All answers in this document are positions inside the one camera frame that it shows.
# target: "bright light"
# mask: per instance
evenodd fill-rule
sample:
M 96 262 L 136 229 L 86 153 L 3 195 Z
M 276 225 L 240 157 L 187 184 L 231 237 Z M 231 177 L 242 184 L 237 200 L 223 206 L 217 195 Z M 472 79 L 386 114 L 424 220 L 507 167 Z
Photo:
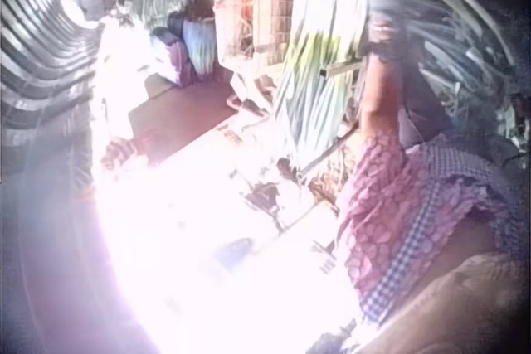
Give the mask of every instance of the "bright light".
M 213 250 L 235 238 L 264 246 L 276 237 L 231 186 L 234 157 L 220 145 L 216 161 L 208 159 L 215 143 L 201 139 L 157 169 L 100 185 L 119 286 L 162 353 L 305 352 L 351 316 L 351 289 L 339 282 L 343 273 L 319 270 L 307 240 L 288 235 L 234 274 L 213 260 Z

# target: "bag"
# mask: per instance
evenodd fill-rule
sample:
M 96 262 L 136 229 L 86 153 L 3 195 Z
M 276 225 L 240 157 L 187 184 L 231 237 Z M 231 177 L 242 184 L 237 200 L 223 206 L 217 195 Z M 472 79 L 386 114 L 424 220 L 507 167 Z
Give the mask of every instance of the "bag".
M 155 28 L 151 35 L 153 67 L 164 79 L 179 87 L 186 87 L 195 81 L 188 50 L 181 39 L 165 27 Z

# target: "man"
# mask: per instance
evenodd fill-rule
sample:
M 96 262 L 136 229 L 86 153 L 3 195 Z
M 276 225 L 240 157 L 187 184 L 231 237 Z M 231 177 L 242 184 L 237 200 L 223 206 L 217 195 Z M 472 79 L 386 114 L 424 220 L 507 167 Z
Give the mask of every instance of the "man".
M 469 342 L 482 352 L 480 337 L 499 324 L 481 321 L 505 314 L 514 301 L 497 308 L 478 298 L 502 292 L 521 297 L 515 281 L 521 280 L 522 260 L 529 257 L 529 233 L 518 193 L 474 148 L 456 145 L 450 119 L 408 55 L 403 0 L 368 1 L 369 61 L 359 115 L 362 146 L 339 198 L 342 224 L 336 243 L 358 297 L 354 340 L 368 344 L 361 352 L 406 353 L 450 336 L 436 332 L 454 331 L 455 350 L 442 352 L 461 352 Z M 504 279 L 496 279 L 507 264 L 514 267 Z M 484 275 L 478 270 L 487 270 L 492 284 L 477 284 L 478 275 Z M 456 275 L 472 281 L 471 292 L 458 289 Z M 459 298 L 470 294 L 473 299 L 463 302 L 470 306 L 456 308 L 445 301 L 437 307 L 435 292 L 441 286 L 443 293 L 461 292 Z M 443 301 L 450 296 L 440 294 Z M 424 308 L 431 303 L 420 311 L 429 329 L 415 326 L 411 312 L 403 315 L 418 297 L 424 298 Z M 460 321 L 444 318 L 443 310 L 455 310 L 452 319 Z M 404 329 L 396 334 L 386 327 L 394 319 L 396 331 L 400 317 L 410 336 Z M 434 318 L 437 322 L 428 322 Z M 424 334 L 413 336 L 416 330 Z M 369 343 L 383 332 L 385 343 Z

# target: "striped cloth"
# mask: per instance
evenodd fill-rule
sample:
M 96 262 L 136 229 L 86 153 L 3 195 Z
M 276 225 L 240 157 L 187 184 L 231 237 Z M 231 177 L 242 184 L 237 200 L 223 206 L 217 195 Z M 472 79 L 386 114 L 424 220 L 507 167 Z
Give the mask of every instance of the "striped cloth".
M 528 226 L 501 171 L 440 134 L 407 153 L 398 138 L 365 143 L 339 198 L 337 255 L 358 294 L 357 329 L 369 338 L 422 278 L 471 211 L 482 211 L 498 249 L 529 256 Z

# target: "sack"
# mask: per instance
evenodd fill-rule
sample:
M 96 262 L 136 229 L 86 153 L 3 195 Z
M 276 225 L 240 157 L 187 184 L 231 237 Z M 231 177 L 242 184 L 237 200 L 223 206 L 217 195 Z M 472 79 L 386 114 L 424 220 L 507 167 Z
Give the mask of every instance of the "sack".
M 172 12 L 168 16 L 168 29 L 177 37 L 183 39 L 184 12 Z
M 188 50 L 181 39 L 165 27 L 155 28 L 151 36 L 153 67 L 164 79 L 179 87 L 186 87 L 195 81 Z

